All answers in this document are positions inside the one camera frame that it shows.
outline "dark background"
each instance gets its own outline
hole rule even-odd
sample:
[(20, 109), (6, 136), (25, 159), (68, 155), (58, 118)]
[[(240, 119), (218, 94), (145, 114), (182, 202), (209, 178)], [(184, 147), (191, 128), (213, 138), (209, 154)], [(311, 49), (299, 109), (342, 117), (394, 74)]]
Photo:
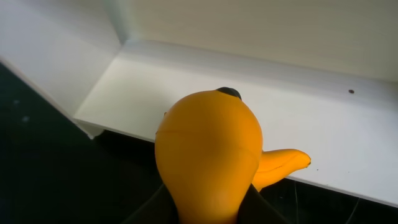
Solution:
[[(154, 144), (90, 140), (0, 64), (0, 223), (121, 223), (159, 188)], [(398, 223), (398, 209), (284, 179), (261, 191), (291, 223)]]

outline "orange toy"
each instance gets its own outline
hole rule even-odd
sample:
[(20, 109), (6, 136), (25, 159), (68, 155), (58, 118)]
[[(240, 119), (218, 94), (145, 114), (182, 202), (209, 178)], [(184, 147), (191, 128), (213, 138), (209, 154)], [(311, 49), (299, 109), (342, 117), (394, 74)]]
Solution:
[(182, 224), (236, 223), (251, 183), (261, 190), (310, 164), (296, 149), (262, 152), (256, 117), (226, 87), (174, 104), (156, 134), (155, 156)]

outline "white side panel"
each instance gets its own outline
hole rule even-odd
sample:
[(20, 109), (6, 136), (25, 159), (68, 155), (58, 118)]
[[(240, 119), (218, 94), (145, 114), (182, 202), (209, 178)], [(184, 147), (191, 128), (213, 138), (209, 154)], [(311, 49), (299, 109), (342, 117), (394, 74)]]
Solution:
[(396, 0), (130, 0), (144, 39), (398, 82)]
[(75, 118), (153, 141), (177, 100), (222, 86), (237, 89), (258, 118), (263, 150), (296, 148), (310, 155), (309, 168), (290, 178), (398, 207), (396, 83), (127, 43)]
[(0, 58), (66, 115), (120, 48), (98, 0), (0, 1)]

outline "black cap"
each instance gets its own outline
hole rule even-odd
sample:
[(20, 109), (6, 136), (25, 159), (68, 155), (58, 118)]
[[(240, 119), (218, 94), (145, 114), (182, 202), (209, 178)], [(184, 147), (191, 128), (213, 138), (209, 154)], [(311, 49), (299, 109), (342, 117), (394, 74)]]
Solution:
[(242, 100), (241, 95), (234, 88), (221, 87), (221, 88), (218, 88), (217, 91), (220, 91), (222, 93), (225, 93), (225, 94), (228, 94), (228, 95), (231, 95), (231, 96), (238, 97), (239, 99)]

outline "orange rounded object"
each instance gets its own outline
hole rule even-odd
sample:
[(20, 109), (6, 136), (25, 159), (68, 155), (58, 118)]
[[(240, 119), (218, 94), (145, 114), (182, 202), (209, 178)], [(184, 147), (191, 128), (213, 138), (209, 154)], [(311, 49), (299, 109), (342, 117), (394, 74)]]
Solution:
[(159, 126), (155, 156), (181, 223), (234, 223), (259, 167), (261, 127), (238, 98), (186, 96)]

